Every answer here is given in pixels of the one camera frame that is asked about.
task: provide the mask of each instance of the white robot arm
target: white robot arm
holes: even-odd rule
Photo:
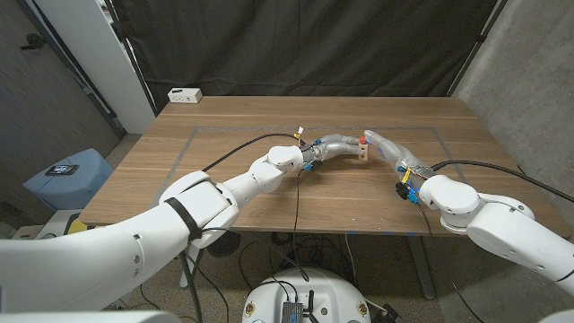
[[[361,153],[357,144],[339,139],[273,147],[248,172],[221,184],[202,171],[188,174],[164,192],[159,205],[121,223],[48,240],[0,241],[0,312],[105,308],[189,243],[201,249],[219,238],[223,231],[201,230],[231,227],[239,210],[274,191],[287,170],[312,168],[329,146],[337,146],[336,154]]]
[[[402,145],[369,130],[365,136],[401,179],[404,170],[413,174],[412,191],[430,209],[440,210],[444,228],[468,235],[479,247],[546,276],[574,296],[574,245],[538,223],[524,203],[478,193],[465,183],[436,175]]]

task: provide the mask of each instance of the yellow tag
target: yellow tag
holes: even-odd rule
[[[406,169],[406,173],[404,174],[403,180],[401,180],[404,183],[406,183],[407,180],[409,180],[409,177],[411,176],[411,169],[408,168]]]

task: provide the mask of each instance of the small wooden block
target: small wooden block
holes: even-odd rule
[[[368,161],[369,160],[369,145],[368,144],[359,144],[359,148],[363,150],[363,154],[359,155],[360,161]]]

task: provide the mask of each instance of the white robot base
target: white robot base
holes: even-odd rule
[[[247,297],[242,322],[370,322],[367,302],[352,284],[323,269],[304,267],[303,270],[309,276],[308,282],[303,279],[297,268],[284,270],[274,275],[274,279],[272,277],[265,279]],[[275,283],[275,280],[289,283],[292,287],[286,283]],[[287,294],[291,304],[286,305],[284,309]],[[309,317],[309,306],[312,308],[311,313],[315,320]],[[287,310],[288,307],[295,308],[294,311],[301,313],[300,319],[297,315],[292,315],[294,311]]]

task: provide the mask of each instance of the blue container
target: blue container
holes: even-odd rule
[[[54,165],[80,165],[72,175],[50,175]],[[93,149],[50,165],[23,185],[53,211],[83,209],[109,178],[111,166]]]

